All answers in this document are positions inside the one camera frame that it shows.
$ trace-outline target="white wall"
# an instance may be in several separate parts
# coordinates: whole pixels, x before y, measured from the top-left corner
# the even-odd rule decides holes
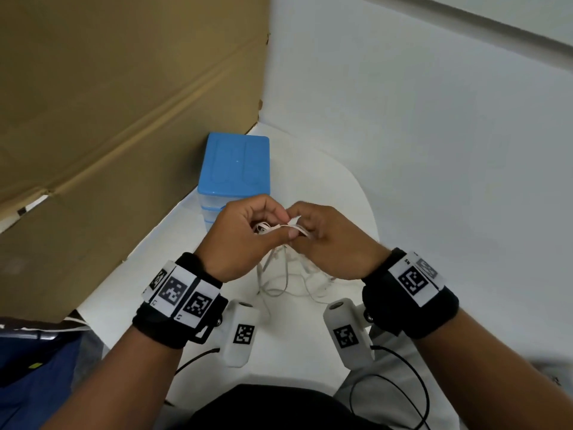
[[[273,0],[261,121],[346,165],[381,241],[422,252],[502,340],[573,358],[573,75],[431,22]]]
[[[573,0],[433,0],[573,44]]]

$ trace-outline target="hand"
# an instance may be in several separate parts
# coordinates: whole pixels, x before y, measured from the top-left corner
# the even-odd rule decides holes
[[[253,232],[253,223],[265,221],[277,225],[289,220],[282,205],[265,194],[229,202],[195,254],[203,262],[205,271],[221,282],[238,279],[260,263],[269,251],[298,235],[293,228],[278,228],[257,235]]]
[[[286,210],[311,232],[290,242],[323,272],[339,279],[362,279],[372,273],[391,251],[370,238],[331,206],[297,202]]]

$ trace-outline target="cardboard box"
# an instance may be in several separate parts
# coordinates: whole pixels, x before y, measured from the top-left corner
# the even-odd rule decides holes
[[[0,0],[0,316],[59,322],[256,122],[269,0]]]

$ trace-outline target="left hand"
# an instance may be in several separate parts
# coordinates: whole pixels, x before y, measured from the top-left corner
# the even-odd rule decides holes
[[[250,272],[264,255],[298,236],[293,228],[278,228],[264,235],[253,232],[253,224],[286,224],[287,211],[266,194],[229,202],[219,213],[195,254],[205,271],[221,282],[238,279]]]

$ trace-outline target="forearm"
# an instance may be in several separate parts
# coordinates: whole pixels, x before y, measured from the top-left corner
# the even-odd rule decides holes
[[[150,428],[181,354],[130,327],[43,429]]]
[[[415,344],[470,430],[573,426],[566,394],[466,312]]]

